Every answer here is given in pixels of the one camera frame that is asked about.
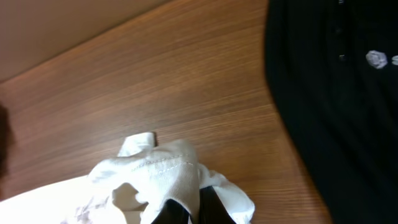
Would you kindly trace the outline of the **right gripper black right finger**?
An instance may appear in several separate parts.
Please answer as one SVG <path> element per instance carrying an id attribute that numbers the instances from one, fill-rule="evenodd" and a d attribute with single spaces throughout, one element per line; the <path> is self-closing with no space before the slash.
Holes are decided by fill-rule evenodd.
<path id="1" fill-rule="evenodd" d="M 199 224 L 236 224 L 212 186 L 200 190 Z"/>

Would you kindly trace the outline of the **white t-shirt black print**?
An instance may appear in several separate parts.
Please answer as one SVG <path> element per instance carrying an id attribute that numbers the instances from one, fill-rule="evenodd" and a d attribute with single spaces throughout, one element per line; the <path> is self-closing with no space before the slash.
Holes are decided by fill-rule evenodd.
<path id="1" fill-rule="evenodd" d="M 212 186 L 235 223 L 249 223 L 254 202 L 197 160 L 186 140 L 156 145 L 154 133 L 129 136 L 118 155 L 85 176 L 1 202 L 2 223 L 152 223 L 172 199 L 199 223 L 200 190 Z"/>

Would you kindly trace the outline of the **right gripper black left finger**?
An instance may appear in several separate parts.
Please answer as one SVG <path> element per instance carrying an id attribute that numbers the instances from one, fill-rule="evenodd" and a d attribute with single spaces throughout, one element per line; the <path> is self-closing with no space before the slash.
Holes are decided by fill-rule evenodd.
<path id="1" fill-rule="evenodd" d="M 190 214 L 178 202 L 169 199 L 152 224 L 187 224 Z"/>

